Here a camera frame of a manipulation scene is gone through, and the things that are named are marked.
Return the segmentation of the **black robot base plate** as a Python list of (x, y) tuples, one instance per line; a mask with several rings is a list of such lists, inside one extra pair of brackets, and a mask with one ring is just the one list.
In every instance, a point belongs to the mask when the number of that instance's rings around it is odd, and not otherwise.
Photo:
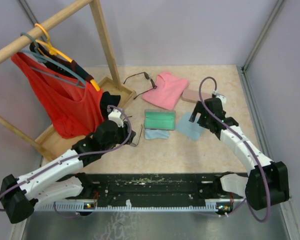
[(128, 199), (159, 206), (168, 202), (199, 206), (208, 199), (229, 199), (231, 203), (243, 199), (234, 193), (221, 192), (216, 184), (217, 173), (78, 174), (86, 177), (91, 191), (68, 199), (100, 200), (103, 207)]

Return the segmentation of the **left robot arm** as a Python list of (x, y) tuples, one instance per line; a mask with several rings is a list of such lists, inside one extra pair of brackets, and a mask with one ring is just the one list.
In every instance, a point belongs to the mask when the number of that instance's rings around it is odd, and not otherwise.
[(103, 122), (94, 132), (75, 143), (55, 160), (32, 172), (3, 178), (0, 187), (0, 211), (10, 223), (17, 224), (43, 205), (65, 198), (91, 197), (94, 186), (83, 174), (66, 180), (62, 177), (99, 160), (104, 154), (132, 143), (136, 132), (124, 121), (121, 126), (112, 120)]

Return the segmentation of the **large light blue cloth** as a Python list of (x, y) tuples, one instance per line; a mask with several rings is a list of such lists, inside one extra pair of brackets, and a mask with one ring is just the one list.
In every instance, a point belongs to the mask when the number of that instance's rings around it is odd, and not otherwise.
[(204, 132), (204, 128), (196, 122), (190, 122), (191, 115), (191, 112), (186, 112), (176, 124), (175, 130), (197, 141)]

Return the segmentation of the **small light blue cloth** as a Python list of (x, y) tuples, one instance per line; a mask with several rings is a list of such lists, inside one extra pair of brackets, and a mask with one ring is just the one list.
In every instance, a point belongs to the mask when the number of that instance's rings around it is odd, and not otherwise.
[(170, 133), (167, 130), (160, 129), (146, 129), (145, 130), (145, 139), (146, 140), (155, 140), (155, 139), (168, 139)]

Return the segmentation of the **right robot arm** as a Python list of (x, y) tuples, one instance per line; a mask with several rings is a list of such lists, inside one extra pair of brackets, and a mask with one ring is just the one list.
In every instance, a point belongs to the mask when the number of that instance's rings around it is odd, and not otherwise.
[(246, 198), (254, 210), (265, 209), (290, 199), (287, 166), (264, 155), (245, 136), (239, 123), (227, 117), (222, 100), (212, 97), (198, 101), (189, 121), (198, 123), (228, 146), (245, 167), (247, 177), (226, 173), (213, 185), (213, 192), (225, 198), (230, 192)]

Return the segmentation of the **grey glasses case green lining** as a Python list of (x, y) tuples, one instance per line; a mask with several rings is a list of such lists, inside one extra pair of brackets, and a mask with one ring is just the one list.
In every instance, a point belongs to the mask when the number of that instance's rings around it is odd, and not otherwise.
[(174, 131), (176, 111), (164, 109), (146, 109), (144, 111), (144, 127), (150, 130)]

